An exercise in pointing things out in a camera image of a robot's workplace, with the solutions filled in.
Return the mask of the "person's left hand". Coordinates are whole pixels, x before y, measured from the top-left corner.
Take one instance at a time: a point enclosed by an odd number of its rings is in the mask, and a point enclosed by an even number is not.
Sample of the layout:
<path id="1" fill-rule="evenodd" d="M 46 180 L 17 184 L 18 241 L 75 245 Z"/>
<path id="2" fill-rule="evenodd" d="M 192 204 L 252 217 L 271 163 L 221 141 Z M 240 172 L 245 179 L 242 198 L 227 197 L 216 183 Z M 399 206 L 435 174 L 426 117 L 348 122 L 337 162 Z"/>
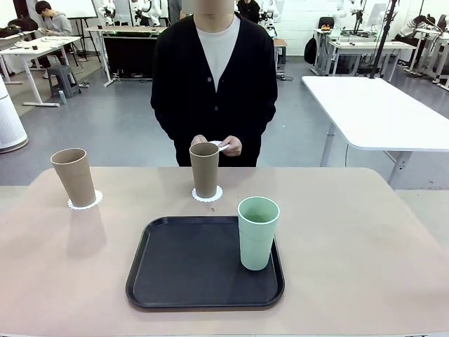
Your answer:
<path id="1" fill-rule="evenodd" d="M 237 157 L 241 155 L 242 143 L 237 137 L 228 136 L 219 144 L 219 148 L 228 157 Z"/>

